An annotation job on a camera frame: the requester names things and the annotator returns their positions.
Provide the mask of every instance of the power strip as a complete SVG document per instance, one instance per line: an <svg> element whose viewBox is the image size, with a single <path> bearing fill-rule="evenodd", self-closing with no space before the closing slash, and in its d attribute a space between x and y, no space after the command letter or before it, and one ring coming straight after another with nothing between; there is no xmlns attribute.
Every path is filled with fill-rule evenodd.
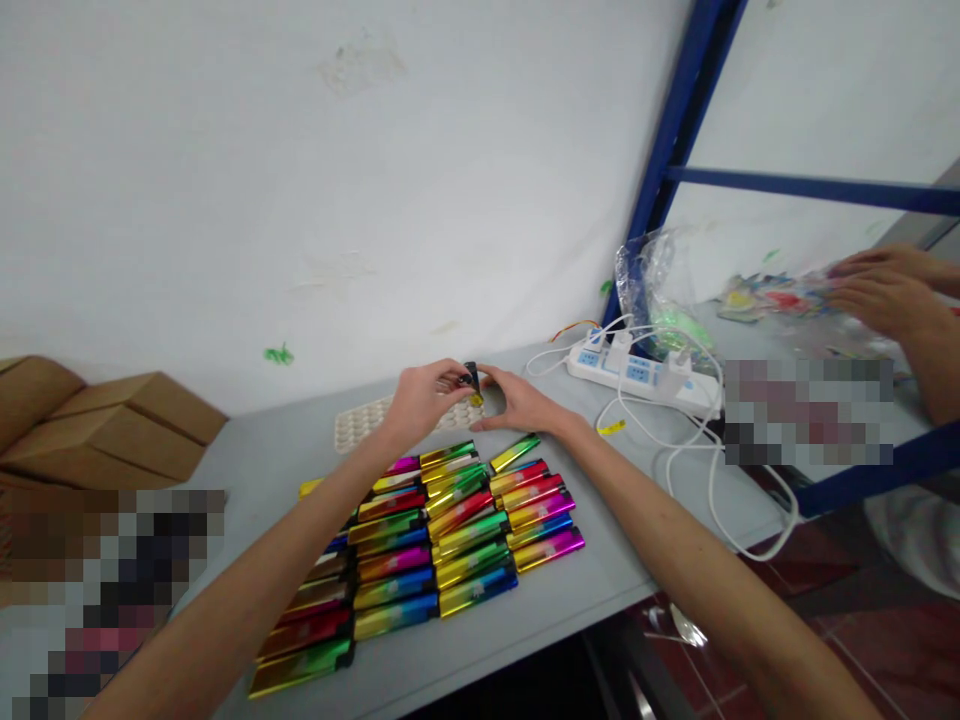
<svg viewBox="0 0 960 720"><path fill-rule="evenodd" d="M620 386L623 392L670 405L699 418L710 413L719 392L716 378L688 370L689 377L679 385L676 394L665 394L663 388L658 390L661 377L666 378L669 375L664 369L664 363L630 355L629 342L631 341L622 343L620 348L611 348L610 345L600 342L597 335L592 335L590 340L584 340L570 348L566 362L567 372L574 377L616 390L620 378L620 364L625 359L628 366ZM721 399L711 420L720 417L722 407Z"/></svg>

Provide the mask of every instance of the hand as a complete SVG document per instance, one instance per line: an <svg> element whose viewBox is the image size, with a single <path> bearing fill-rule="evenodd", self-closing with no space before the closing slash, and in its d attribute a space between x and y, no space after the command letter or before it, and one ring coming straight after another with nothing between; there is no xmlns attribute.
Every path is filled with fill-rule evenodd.
<svg viewBox="0 0 960 720"><path fill-rule="evenodd" d="M430 365L407 368L400 373L397 392L379 432L386 434L404 453L433 432L450 408L473 393L460 385L467 369L447 358Z"/></svg>
<svg viewBox="0 0 960 720"><path fill-rule="evenodd" d="M864 250L841 261L830 271L832 277L847 277L866 270L892 270L926 283L942 292L938 285L947 282L957 268L912 245L896 244Z"/></svg>
<svg viewBox="0 0 960 720"><path fill-rule="evenodd" d="M832 306L902 343L916 333L954 332L957 320L921 281L891 270L867 270L842 281Z"/></svg>
<svg viewBox="0 0 960 720"><path fill-rule="evenodd" d="M558 405L519 375L501 370L492 365L477 365L487 374L481 387L499 385L507 398L507 409L502 415L484 418L470 428L474 432L511 428L524 432L549 432L556 434L563 423L575 413Z"/></svg>

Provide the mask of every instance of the orange wire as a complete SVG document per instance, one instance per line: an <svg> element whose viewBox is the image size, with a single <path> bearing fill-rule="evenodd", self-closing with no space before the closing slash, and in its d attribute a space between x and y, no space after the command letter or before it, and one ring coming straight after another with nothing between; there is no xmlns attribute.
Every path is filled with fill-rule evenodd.
<svg viewBox="0 0 960 720"><path fill-rule="evenodd" d="M585 324L585 323L586 323L586 324L593 325L595 328L597 328L597 330L600 329L600 325L598 325L597 323L595 323L593 320L580 320L579 322L575 322L573 325L567 325L563 330L561 330L561 331L558 332L556 335L554 335L552 338L550 338L550 342L553 342L554 340L556 340L558 337L560 337L561 335L563 335L563 334L564 334L567 330L569 330L570 328L575 328L577 325L583 325L583 324Z"/></svg>

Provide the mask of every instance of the person's arm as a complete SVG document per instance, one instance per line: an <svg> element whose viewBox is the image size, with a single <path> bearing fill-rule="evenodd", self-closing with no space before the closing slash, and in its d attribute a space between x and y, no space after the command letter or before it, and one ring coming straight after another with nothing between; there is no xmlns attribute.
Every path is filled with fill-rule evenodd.
<svg viewBox="0 0 960 720"><path fill-rule="evenodd" d="M879 718L843 663L746 565L587 421L499 368L507 410L474 429L553 434L600 491L647 570L778 718Z"/></svg>
<svg viewBox="0 0 960 720"><path fill-rule="evenodd" d="M960 298L960 265L936 258L912 245L897 243L864 250L837 263L830 274L849 277L868 270L891 270L919 280L938 293Z"/></svg>
<svg viewBox="0 0 960 720"><path fill-rule="evenodd" d="M383 424L141 648L84 717L209 717L384 470L473 392L456 384L466 372L453 360L404 370Z"/></svg>
<svg viewBox="0 0 960 720"><path fill-rule="evenodd" d="M960 319L929 287L867 270L842 281L830 304L900 343L934 425L960 420Z"/></svg>

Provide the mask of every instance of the plastic bag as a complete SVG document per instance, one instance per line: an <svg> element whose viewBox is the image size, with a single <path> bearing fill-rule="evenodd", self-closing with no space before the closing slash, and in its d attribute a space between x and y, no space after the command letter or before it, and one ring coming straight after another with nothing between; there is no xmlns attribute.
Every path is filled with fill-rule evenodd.
<svg viewBox="0 0 960 720"><path fill-rule="evenodd" d="M669 325L690 335L716 355L713 339L694 311L693 283L686 248L678 242L694 228L662 228L631 238L617 252L614 277L620 308L632 313L630 325ZM641 340L640 348L654 360L663 361L671 350L689 346L694 370L716 375L699 347L680 333L658 331Z"/></svg>

